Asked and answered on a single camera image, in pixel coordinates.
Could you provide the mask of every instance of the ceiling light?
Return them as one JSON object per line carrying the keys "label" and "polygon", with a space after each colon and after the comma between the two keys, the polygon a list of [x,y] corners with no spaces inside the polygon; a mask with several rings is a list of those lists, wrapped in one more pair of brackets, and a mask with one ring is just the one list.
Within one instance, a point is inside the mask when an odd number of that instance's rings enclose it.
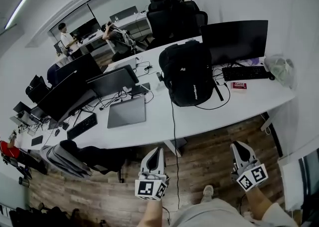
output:
{"label": "ceiling light", "polygon": [[14,12],[12,13],[8,23],[5,26],[5,29],[7,29],[8,27],[10,27],[11,23],[13,22],[15,16],[18,14],[19,10],[21,9],[21,7],[24,5],[24,3],[26,2],[26,0],[21,0],[20,3],[18,4],[18,6],[15,8]]}

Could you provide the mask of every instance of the person in red shirt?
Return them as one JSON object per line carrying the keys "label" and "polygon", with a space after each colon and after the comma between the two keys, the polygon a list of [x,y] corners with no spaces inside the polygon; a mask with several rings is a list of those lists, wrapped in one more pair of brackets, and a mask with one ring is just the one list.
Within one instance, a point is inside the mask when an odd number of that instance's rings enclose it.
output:
{"label": "person in red shirt", "polygon": [[0,141],[0,150],[1,152],[11,158],[15,158],[19,163],[22,163],[28,167],[38,170],[40,173],[46,175],[47,170],[45,168],[44,162],[38,162],[36,159],[31,157],[29,154],[26,154],[19,150],[19,148],[14,146],[16,136],[13,136],[10,140],[10,143],[5,141]]}

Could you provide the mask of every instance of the man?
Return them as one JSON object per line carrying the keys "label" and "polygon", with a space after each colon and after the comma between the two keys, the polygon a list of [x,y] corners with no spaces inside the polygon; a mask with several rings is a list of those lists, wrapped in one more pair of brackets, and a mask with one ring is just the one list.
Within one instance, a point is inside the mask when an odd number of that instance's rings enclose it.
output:
{"label": "man", "polygon": [[19,163],[22,163],[28,167],[38,170],[40,173],[46,175],[47,170],[45,168],[43,161],[36,161],[29,154],[26,154],[19,150],[19,148],[14,146],[16,136],[14,135],[10,140],[10,143],[5,141],[0,141],[0,150],[1,152],[11,158],[15,158]]}
{"label": "man", "polygon": [[[212,199],[213,186],[206,186],[200,204],[179,210],[170,227],[297,227],[278,205],[254,187],[246,193],[254,219],[243,218],[237,210],[220,199]],[[162,202],[149,201],[138,227],[161,227]]]}
{"label": "man", "polygon": [[112,57],[113,62],[131,56],[131,47],[127,46],[124,42],[121,42],[121,40],[123,39],[122,34],[116,32],[116,30],[114,30],[115,28],[117,27],[110,21],[101,27],[102,32],[104,32],[102,39],[112,41],[112,43],[116,47],[116,50],[118,51]]}
{"label": "man", "polygon": [[61,42],[63,43],[64,47],[70,48],[72,50],[71,56],[74,59],[79,58],[82,56],[82,52],[77,45],[78,39],[75,38],[75,36],[71,36],[66,29],[66,24],[61,23],[58,26],[59,30],[61,31]]}

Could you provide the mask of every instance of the black bag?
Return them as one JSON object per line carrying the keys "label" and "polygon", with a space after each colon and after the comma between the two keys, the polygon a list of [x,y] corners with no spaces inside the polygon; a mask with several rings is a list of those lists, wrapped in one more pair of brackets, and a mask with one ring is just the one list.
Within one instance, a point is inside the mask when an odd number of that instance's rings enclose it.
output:
{"label": "black bag", "polygon": [[159,56],[169,96],[177,106],[199,105],[211,97],[213,74],[208,49],[198,41],[174,44]]}

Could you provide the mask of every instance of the red and white package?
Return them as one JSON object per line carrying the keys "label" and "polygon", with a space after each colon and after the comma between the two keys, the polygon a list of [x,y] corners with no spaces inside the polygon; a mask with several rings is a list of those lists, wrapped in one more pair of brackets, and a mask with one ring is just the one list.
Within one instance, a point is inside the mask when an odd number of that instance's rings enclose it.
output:
{"label": "red and white package", "polygon": [[230,89],[234,92],[245,93],[247,91],[247,84],[243,82],[232,82]]}

